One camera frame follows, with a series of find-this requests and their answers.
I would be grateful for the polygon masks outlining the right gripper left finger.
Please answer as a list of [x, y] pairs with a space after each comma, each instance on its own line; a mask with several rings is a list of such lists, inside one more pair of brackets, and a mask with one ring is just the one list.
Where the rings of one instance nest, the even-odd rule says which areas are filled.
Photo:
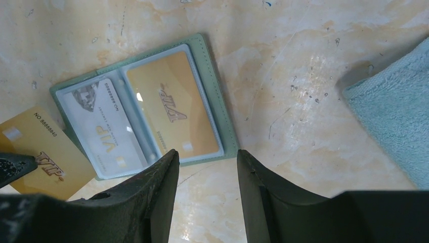
[[179, 177], [170, 150], [89, 199], [1, 195], [1, 242], [168, 242]]

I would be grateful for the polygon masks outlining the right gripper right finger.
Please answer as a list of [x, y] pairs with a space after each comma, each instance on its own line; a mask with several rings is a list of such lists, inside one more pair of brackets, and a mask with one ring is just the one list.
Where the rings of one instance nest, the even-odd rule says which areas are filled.
[[305, 190], [237, 153], [248, 242], [428, 242], [427, 191]]

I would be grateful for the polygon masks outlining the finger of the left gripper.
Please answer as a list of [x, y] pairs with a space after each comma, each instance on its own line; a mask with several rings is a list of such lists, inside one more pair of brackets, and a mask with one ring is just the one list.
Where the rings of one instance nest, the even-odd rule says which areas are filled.
[[36, 169], [33, 156], [1, 152], [1, 188]]

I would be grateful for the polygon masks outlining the white credit card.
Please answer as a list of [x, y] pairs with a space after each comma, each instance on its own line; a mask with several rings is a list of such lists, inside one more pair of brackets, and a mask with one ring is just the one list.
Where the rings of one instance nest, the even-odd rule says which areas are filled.
[[111, 79], [88, 80], [56, 95], [100, 179], [149, 166]]

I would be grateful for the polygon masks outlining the yellow credit card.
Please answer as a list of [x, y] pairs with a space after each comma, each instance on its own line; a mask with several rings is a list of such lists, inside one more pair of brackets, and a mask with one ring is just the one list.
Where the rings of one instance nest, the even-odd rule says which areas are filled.
[[221, 150], [186, 52], [179, 51], [125, 72], [159, 150], [181, 158]]

